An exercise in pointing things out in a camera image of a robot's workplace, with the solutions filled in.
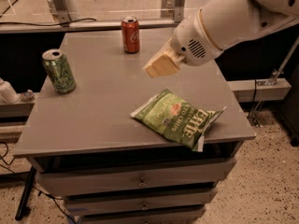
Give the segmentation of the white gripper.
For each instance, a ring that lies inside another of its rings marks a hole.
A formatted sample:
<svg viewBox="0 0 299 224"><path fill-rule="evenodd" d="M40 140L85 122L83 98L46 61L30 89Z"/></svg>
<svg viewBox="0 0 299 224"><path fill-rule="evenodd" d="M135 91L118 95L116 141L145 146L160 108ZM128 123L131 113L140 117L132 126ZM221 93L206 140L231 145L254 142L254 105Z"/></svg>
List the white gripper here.
<svg viewBox="0 0 299 224"><path fill-rule="evenodd" d="M197 11L177 26L172 38L149 59L143 69L151 77L170 76L180 70L183 60L187 65L199 66L222 53L223 50L209 37L201 11Z"/></svg>

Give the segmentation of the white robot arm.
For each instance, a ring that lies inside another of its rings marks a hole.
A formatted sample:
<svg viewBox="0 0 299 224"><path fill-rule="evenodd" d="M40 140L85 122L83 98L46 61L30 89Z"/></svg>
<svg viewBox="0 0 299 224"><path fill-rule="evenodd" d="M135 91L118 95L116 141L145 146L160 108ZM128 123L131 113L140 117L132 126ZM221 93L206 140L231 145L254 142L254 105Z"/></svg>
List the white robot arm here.
<svg viewBox="0 0 299 224"><path fill-rule="evenodd" d="M298 23L299 0L210 0L185 18L147 62L151 77L174 75L183 64L199 66L241 42Z"/></svg>

